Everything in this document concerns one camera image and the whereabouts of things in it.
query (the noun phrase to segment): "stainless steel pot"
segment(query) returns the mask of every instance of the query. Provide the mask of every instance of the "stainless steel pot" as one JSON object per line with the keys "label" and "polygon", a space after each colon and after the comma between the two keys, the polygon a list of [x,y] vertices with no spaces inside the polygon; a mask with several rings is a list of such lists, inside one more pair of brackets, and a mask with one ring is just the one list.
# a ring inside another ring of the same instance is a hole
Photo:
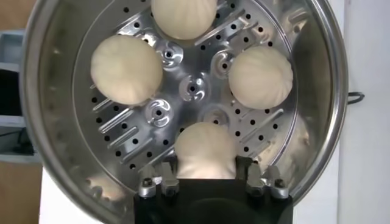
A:
{"label": "stainless steel pot", "polygon": [[[105,99],[90,78],[94,49],[116,33],[144,39],[163,60],[160,91],[142,106]],[[226,125],[239,155],[276,164],[296,203],[341,131],[347,62],[327,1],[220,0],[210,31],[180,42],[156,27],[150,0],[42,0],[24,44],[29,133],[64,193],[105,223],[133,220],[139,171],[171,156],[180,129],[196,121]],[[259,44],[289,57],[295,78],[288,99],[264,111],[240,105],[226,80],[237,54]]]}

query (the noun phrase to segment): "wooden surface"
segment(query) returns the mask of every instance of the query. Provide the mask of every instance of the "wooden surface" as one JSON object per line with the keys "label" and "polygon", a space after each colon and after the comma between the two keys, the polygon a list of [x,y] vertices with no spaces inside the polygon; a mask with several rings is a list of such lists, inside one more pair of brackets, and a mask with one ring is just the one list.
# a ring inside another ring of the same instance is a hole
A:
{"label": "wooden surface", "polygon": [[0,0],[0,30],[26,27],[35,0]]}
{"label": "wooden surface", "polygon": [[[0,0],[0,30],[23,29],[35,0]],[[42,166],[0,162],[0,223],[37,224]]]}
{"label": "wooden surface", "polygon": [[0,223],[38,223],[41,178],[41,166],[0,162]]}

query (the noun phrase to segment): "steamed bun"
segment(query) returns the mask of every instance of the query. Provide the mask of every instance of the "steamed bun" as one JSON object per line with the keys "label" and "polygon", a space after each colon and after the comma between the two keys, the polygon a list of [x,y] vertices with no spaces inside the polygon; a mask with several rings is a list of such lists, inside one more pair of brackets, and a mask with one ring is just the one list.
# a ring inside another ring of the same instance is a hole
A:
{"label": "steamed bun", "polygon": [[280,105],[293,87],[290,62],[271,47],[252,47],[239,54],[229,71],[233,95],[245,107],[263,110]]}
{"label": "steamed bun", "polygon": [[177,138],[178,178],[234,179],[236,142],[224,127],[200,122]]}
{"label": "steamed bun", "polygon": [[91,76],[98,90],[112,101],[136,105],[155,94],[163,67],[160,57],[143,40],[115,35],[93,53]]}
{"label": "steamed bun", "polygon": [[191,40],[213,24],[217,0],[152,0],[153,17],[167,35]]}

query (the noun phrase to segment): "center hole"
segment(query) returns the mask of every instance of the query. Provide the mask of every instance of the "center hole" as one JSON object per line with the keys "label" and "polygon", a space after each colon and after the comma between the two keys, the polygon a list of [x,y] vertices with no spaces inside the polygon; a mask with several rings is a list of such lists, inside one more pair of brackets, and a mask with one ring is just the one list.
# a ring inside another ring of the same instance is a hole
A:
{"label": "center hole", "polygon": [[172,57],[172,52],[168,51],[168,52],[166,53],[166,57],[167,57],[167,58],[171,58],[171,57]]}

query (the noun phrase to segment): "screw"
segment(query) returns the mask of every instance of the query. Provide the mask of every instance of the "screw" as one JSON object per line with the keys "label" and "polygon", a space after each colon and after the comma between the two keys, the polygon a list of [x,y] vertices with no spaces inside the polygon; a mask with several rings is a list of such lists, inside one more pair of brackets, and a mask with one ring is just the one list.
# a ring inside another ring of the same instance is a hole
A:
{"label": "screw", "polygon": [[143,187],[150,187],[152,184],[153,184],[153,180],[151,178],[149,178],[149,177],[145,178],[142,181],[142,186]]}
{"label": "screw", "polygon": [[285,188],[285,182],[282,179],[275,180],[275,187]]}

